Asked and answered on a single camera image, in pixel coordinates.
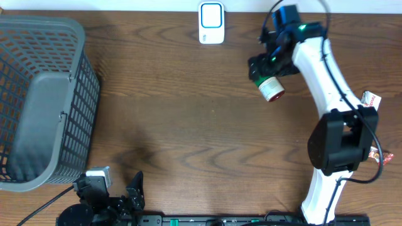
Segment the wood grain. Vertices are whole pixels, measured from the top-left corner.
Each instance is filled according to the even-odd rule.
[[[307,139],[318,121],[301,75],[282,78],[286,95],[267,103],[247,78],[264,14],[227,13],[225,42],[198,42],[196,13],[6,11],[64,16],[86,31],[86,53],[102,88],[89,167],[109,165],[112,196],[138,170],[146,209],[165,214],[294,211],[312,176]],[[303,14],[305,21],[322,14]],[[332,48],[357,96],[383,99],[378,136],[395,154],[372,185],[349,183],[337,213],[366,213],[372,225],[402,220],[402,16],[334,14]],[[375,173],[362,163],[355,178]],[[1,225],[15,225],[65,185],[0,192]],[[54,225],[78,202],[73,192],[27,225]]]

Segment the basket bottom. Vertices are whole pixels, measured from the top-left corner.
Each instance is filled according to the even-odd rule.
[[[7,164],[12,180],[30,181],[49,165],[69,73],[45,72],[31,82]]]

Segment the gray basket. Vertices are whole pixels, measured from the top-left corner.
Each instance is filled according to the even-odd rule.
[[[65,18],[0,16],[0,190],[70,183],[86,167],[99,81]]]

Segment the white wall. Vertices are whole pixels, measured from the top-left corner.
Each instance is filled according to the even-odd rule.
[[[3,9],[197,11],[202,0],[0,0]],[[229,12],[265,12],[277,0],[221,0]],[[402,13],[402,0],[326,0],[333,13]],[[298,3],[300,12],[322,12],[318,0]]]

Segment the green light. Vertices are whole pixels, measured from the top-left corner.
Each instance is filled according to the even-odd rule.
[[[299,30],[301,30],[301,31],[303,31],[305,28],[306,28],[305,24],[299,26]]]

